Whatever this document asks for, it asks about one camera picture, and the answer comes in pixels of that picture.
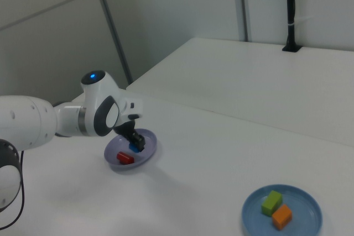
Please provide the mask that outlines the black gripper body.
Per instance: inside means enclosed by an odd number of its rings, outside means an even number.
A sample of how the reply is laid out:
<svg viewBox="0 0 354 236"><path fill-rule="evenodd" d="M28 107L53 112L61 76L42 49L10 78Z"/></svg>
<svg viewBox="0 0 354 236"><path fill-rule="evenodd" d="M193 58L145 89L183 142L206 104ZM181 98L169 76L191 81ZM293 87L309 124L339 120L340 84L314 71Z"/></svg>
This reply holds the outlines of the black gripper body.
<svg viewBox="0 0 354 236"><path fill-rule="evenodd" d="M126 138L130 143L137 141L137 132L135 130L135 121L130 120L119 126L114 127L114 132Z"/></svg>

